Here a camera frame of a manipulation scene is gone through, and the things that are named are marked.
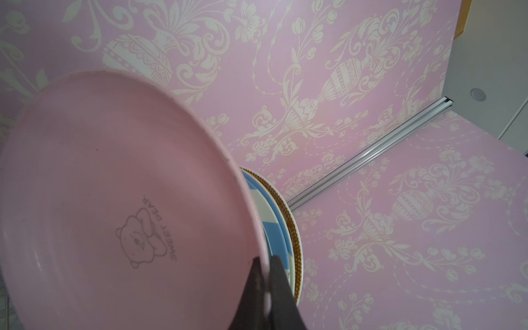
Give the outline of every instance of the floor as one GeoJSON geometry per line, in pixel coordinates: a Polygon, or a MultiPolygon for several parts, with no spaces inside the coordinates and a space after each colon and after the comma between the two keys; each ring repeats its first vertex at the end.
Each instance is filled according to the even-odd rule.
{"type": "Polygon", "coordinates": [[[526,0],[473,0],[464,32],[453,42],[444,85],[455,112],[523,154],[528,150],[526,17],[526,0]],[[486,93],[485,101],[471,97],[474,88],[486,93]]]}

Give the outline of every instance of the stack of plates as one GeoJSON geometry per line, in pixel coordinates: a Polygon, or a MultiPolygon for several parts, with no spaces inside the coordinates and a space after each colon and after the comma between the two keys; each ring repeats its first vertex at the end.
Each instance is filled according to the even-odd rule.
{"type": "Polygon", "coordinates": [[[242,168],[242,173],[257,205],[269,255],[280,256],[295,302],[299,303],[303,249],[294,216],[278,190],[264,177],[247,168],[242,168]]]}

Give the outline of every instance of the bear logo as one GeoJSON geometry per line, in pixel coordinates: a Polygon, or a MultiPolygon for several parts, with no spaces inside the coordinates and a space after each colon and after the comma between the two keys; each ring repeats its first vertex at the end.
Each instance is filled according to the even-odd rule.
{"type": "Polygon", "coordinates": [[[134,268],[138,268],[142,262],[152,262],[155,256],[162,257],[167,254],[167,247],[156,232],[146,208],[141,208],[136,215],[129,216],[125,225],[116,230],[116,236],[134,268]]]}

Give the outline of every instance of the metal rail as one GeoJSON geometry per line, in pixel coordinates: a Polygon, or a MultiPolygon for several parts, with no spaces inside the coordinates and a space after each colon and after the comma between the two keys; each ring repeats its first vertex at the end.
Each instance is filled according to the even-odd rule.
{"type": "Polygon", "coordinates": [[[294,211],[301,205],[308,202],[321,192],[325,191],[335,183],[354,173],[361,167],[374,160],[398,142],[406,139],[417,129],[435,119],[453,105],[453,101],[447,97],[442,97],[425,108],[411,119],[407,120],[401,126],[388,133],[373,145],[364,149],[358,155],[354,156],[340,167],[336,168],[325,177],[302,191],[300,194],[288,201],[289,208],[294,211]]]}

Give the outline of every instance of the damask pattern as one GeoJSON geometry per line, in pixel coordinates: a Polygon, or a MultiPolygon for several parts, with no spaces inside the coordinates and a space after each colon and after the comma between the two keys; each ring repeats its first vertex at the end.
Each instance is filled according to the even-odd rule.
{"type": "Polygon", "coordinates": [[[126,70],[289,199],[440,97],[459,3],[0,0],[0,142],[48,80],[126,70]]]}
{"type": "Polygon", "coordinates": [[[306,325],[525,328],[527,177],[526,157],[450,111],[303,205],[306,325]]]}

